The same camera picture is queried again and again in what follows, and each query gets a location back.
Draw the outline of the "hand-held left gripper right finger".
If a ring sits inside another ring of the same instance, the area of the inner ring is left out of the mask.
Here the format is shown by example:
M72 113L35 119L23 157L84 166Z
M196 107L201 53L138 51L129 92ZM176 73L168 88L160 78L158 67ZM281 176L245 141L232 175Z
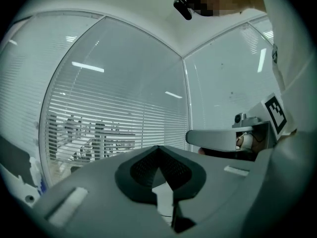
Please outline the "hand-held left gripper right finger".
M269 234L294 206L294 152L262 151L254 162L159 147L171 173L174 216L169 234Z

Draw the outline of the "white bottle with blue label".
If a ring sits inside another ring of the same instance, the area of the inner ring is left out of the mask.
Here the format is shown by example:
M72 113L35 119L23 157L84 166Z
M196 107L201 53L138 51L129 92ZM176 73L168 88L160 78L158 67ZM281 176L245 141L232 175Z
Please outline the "white bottle with blue label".
M43 195L46 192L47 187L43 178L41 164L34 157L30 157L29 162L31 165L30 174L32 181L37 188L39 195Z

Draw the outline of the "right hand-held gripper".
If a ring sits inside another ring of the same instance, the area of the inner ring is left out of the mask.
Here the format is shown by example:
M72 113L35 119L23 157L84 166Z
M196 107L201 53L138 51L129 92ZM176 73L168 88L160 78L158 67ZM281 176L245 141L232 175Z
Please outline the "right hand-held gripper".
M247 113L237 114L233 128L190 130L185 138L188 144L216 151L263 150L277 143L286 125L282 105L270 94Z

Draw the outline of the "person's white shirt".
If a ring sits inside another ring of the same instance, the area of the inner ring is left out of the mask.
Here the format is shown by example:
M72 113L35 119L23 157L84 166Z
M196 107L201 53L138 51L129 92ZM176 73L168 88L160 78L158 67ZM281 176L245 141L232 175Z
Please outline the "person's white shirt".
M317 47L288 0L264 0L277 45L273 73L281 92L284 133L317 130Z

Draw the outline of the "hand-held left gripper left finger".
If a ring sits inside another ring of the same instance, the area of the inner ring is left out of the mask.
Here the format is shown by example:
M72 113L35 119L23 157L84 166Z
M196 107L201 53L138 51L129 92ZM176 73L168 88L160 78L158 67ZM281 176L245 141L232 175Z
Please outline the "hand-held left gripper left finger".
M156 205L132 201L115 172L146 149L84 165L37 201L34 212L55 236L172 236L172 190L157 174L150 192Z

